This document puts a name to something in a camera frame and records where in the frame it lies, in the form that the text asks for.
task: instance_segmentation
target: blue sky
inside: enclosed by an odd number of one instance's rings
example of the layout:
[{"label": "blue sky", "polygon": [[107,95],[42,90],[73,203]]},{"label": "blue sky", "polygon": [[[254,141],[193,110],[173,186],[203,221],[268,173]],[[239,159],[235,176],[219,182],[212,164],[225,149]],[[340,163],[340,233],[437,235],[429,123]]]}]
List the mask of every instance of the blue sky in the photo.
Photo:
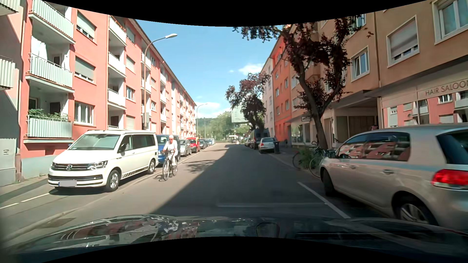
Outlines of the blue sky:
[{"label": "blue sky", "polygon": [[208,103],[198,110],[199,117],[216,117],[229,110],[224,97],[227,88],[238,87],[248,72],[260,72],[275,44],[274,40],[247,41],[232,27],[138,23],[150,39],[178,35],[154,45],[195,103]]}]

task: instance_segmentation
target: asphalt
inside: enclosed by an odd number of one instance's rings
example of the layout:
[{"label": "asphalt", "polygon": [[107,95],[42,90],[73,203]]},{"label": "asphalt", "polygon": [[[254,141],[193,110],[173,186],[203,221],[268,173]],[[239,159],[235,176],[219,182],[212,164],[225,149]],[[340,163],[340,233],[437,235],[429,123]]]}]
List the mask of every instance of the asphalt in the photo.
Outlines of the asphalt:
[{"label": "asphalt", "polygon": [[9,237],[5,245],[96,219],[131,214],[381,217],[348,197],[326,197],[320,180],[292,167],[291,160],[286,160],[289,157],[260,154],[242,144],[218,143],[182,157],[176,176],[165,182],[158,175],[161,168],[157,168],[154,175],[122,181],[113,193],[73,189],[59,195],[42,185],[0,203],[2,234],[4,239]]}]

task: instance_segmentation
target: shop sign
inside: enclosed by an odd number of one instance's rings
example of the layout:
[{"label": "shop sign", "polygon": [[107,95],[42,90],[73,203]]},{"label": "shop sign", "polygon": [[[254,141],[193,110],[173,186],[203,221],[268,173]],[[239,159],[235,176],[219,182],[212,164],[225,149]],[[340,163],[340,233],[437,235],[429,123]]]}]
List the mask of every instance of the shop sign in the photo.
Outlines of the shop sign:
[{"label": "shop sign", "polygon": [[419,100],[438,97],[445,94],[460,92],[468,89],[468,79],[454,81],[434,88],[418,91],[417,98]]}]

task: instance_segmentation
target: street lamp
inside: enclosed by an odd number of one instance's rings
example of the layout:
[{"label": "street lamp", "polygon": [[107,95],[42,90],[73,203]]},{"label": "street lamp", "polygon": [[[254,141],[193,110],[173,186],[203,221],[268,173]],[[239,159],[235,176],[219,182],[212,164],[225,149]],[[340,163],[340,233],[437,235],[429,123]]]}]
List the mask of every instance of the street lamp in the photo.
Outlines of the street lamp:
[{"label": "street lamp", "polygon": [[154,42],[156,41],[160,41],[160,40],[163,40],[163,39],[166,39],[166,38],[173,38],[173,37],[176,37],[177,34],[170,34],[170,35],[167,35],[165,37],[162,37],[162,38],[159,38],[159,39],[156,39],[156,40],[153,40],[145,49],[145,61],[144,61],[144,65],[143,67],[145,68],[143,70],[143,89],[144,89],[144,94],[143,94],[143,129],[146,130],[147,127],[146,127],[146,116],[148,115],[148,113],[146,112],[146,53],[148,52],[148,48],[151,44],[153,44]]},{"label": "street lamp", "polygon": [[203,106],[203,105],[207,105],[207,103],[201,104],[201,105],[199,105],[199,106],[197,107],[197,118],[196,118],[196,120],[197,120],[197,130],[196,130],[196,132],[195,132],[195,135],[198,133],[198,109],[200,108],[200,106]]}]

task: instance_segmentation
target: license plate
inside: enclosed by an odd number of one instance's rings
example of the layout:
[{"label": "license plate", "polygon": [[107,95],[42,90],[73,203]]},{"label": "license plate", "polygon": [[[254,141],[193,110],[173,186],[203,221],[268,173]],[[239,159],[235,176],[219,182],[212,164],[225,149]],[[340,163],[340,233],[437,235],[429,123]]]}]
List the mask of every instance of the license plate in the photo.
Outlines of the license plate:
[{"label": "license plate", "polygon": [[76,186],[76,181],[75,180],[59,181],[58,186],[75,187]]}]

